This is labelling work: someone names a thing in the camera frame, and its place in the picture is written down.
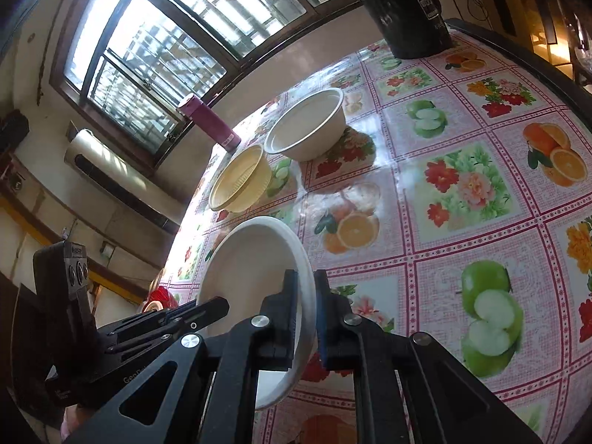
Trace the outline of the white paper bowl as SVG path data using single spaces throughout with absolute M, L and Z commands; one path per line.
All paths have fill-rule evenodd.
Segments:
M 299 382 L 316 339 L 316 291 L 306 252 L 286 223 L 257 216 L 240 223 L 217 247 L 200 285 L 197 303 L 215 297 L 227 300 L 226 317 L 200 333 L 214 337 L 258 314 L 263 300 L 282 290 L 286 270 L 297 273 L 295 352 L 290 370 L 259 374 L 256 410 L 278 404 Z
M 321 157 L 346 130 L 343 101 L 339 88 L 323 89 L 301 99 L 269 130 L 264 150 L 298 162 Z

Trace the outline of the magenta thermos bottle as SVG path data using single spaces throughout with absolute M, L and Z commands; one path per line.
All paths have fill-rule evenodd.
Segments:
M 227 152 L 234 152 L 240 145 L 238 134 L 197 95 L 187 95 L 179 103 L 178 110 Z

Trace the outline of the floral fruit tablecloth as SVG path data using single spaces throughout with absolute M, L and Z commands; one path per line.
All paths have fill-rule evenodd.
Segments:
M 270 184 L 242 215 L 209 208 L 229 160 L 214 150 L 165 287 L 193 300 L 224 237 L 273 216 L 355 314 L 432 334 L 544 442 L 565 442 L 591 405 L 591 133 L 578 113 L 454 32 L 428 58 L 383 42 L 345 56 L 246 116 L 243 146 L 328 87 L 344 94 L 343 136 L 306 164 L 271 157 Z

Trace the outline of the black electric kettle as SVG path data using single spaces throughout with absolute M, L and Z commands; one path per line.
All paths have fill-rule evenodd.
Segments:
M 440 0 L 361 1 L 397 58 L 434 56 L 453 46 Z

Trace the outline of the cream plastic bowl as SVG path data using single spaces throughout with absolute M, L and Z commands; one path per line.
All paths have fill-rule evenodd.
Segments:
M 222 171 L 209 196 L 213 212 L 245 212 L 263 195 L 272 178 L 272 169 L 261 144 L 238 154 Z

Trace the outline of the white tower air conditioner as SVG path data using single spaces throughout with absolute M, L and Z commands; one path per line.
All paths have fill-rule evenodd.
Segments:
M 155 226 L 171 235 L 179 230 L 183 205 L 114 154 L 90 130 L 76 133 L 64 161 Z

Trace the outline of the dark framed window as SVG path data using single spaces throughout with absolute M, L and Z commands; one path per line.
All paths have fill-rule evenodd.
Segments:
M 359 0 L 66 0 L 51 86 L 143 174 L 190 131 L 188 94 L 218 103 Z

